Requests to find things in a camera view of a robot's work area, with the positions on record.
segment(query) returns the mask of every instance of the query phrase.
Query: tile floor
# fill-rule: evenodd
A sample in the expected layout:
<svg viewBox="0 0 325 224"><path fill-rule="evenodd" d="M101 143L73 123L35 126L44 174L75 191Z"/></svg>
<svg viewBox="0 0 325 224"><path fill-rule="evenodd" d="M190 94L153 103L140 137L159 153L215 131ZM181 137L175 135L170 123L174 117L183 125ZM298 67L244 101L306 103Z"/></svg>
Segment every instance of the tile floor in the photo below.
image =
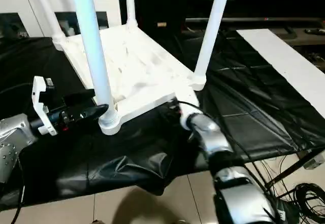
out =
<svg viewBox="0 0 325 224"><path fill-rule="evenodd" d="M283 157L266 160L271 175L279 172ZM298 158L289 155L282 170ZM257 162L263 175L267 172ZM301 182L313 182L325 189L325 164L314 170L299 169L285 179L288 188ZM279 194L283 186L276 186ZM94 219L105 224L171 224L184 219L192 224L216 223L212 202L213 186L208 172L176 178L160 197L153 196L137 187L127 187L91 196L23 208L17 224L89 224ZM11 223L15 210L0 213L0 224Z"/></svg>

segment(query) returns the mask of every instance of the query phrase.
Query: black cloth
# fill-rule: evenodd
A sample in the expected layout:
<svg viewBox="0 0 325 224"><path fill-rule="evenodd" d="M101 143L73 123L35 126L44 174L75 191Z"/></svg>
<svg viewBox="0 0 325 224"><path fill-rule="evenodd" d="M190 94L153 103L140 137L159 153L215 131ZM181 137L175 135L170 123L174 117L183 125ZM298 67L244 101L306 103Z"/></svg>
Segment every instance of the black cloth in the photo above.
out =
<svg viewBox="0 0 325 224"><path fill-rule="evenodd" d="M238 157L254 160L325 147L325 120L237 33L219 35L198 92L201 107L214 116ZM202 37L157 38L194 69ZM35 75L52 78L57 96L83 89L63 52L49 38L0 40L0 91L32 82ZM31 87L0 94L0 118L34 114ZM179 115L161 105L125 123L113 136L97 122L85 129L45 135L21 153L25 205L46 203L138 185L161 194L173 178L207 169L196 141L179 125ZM21 184L18 167L0 200L0 209L17 205Z"/></svg>

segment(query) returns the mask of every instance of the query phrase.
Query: black plastic sheet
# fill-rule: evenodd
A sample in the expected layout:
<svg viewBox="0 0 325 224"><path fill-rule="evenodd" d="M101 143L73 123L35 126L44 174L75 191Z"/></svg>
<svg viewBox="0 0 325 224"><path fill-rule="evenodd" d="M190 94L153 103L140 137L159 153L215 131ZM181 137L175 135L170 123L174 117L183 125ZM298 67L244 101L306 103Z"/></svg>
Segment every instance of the black plastic sheet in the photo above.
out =
<svg viewBox="0 0 325 224"><path fill-rule="evenodd" d="M325 147L325 120L237 33L219 36L198 92L201 107L215 117L230 142L241 144L254 160ZM194 69L202 37L157 39ZM63 52L49 38L0 41L0 91L52 78L57 96L83 89ZM33 115L31 87L0 95L0 118ZM21 153L25 205L46 203L138 185L161 194L173 178L207 168L196 141L179 125L168 104L125 123L113 136L97 123L86 129L45 135ZM234 144L238 157L247 156ZM15 169L0 209L17 205L19 169Z"/></svg>

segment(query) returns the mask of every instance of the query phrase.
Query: glass cabinet door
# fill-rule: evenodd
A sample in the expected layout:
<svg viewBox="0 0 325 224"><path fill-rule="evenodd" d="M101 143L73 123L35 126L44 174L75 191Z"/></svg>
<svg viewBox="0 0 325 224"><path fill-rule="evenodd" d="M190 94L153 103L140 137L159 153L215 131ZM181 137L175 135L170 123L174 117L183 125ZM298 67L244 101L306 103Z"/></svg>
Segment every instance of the glass cabinet door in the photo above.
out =
<svg viewBox="0 0 325 224"><path fill-rule="evenodd" d="M29 0L44 36L51 37L51 27L39 0ZM80 34L74 0L49 0L58 22L66 36ZM119 0L94 0L100 29L121 25Z"/></svg>
<svg viewBox="0 0 325 224"><path fill-rule="evenodd" d="M43 37L28 0L0 0L0 37Z"/></svg>

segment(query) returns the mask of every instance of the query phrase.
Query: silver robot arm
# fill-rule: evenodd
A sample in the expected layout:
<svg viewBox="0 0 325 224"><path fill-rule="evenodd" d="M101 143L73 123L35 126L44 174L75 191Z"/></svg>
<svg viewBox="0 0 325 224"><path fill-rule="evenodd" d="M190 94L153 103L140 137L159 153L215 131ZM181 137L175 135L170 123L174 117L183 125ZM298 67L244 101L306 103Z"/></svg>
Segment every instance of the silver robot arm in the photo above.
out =
<svg viewBox="0 0 325 224"><path fill-rule="evenodd" d="M51 79L35 76L31 98L38 117L30 119L25 114L19 114L0 121L0 191L7 183L23 148L34 143L41 135L49 133L55 136L76 124L96 120L108 109L108 105L75 107L91 100L95 96L93 89L66 95L60 105L44 105L44 102L51 104L48 98L53 90Z"/></svg>
<svg viewBox="0 0 325 224"><path fill-rule="evenodd" d="M180 124L200 142L215 188L214 203L220 224L274 223L279 215L262 190L255 185L242 160L217 123L199 110L189 87L175 90L181 109Z"/></svg>

